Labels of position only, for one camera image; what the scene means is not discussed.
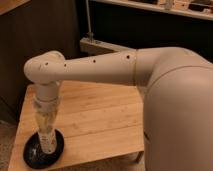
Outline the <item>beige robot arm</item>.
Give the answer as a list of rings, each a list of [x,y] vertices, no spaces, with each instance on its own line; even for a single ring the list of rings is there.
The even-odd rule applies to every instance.
[[[24,73],[44,114],[57,109],[64,80],[136,86],[146,171],[213,171],[213,63],[196,52],[160,47],[67,60],[49,51],[29,59]]]

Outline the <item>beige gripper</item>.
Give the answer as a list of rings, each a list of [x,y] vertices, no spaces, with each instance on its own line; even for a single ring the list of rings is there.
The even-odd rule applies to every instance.
[[[35,85],[34,107],[37,110],[35,111],[35,120],[39,130],[42,128],[41,115],[39,112],[52,112],[52,125],[56,122],[59,111],[60,86],[61,84],[59,82]]]

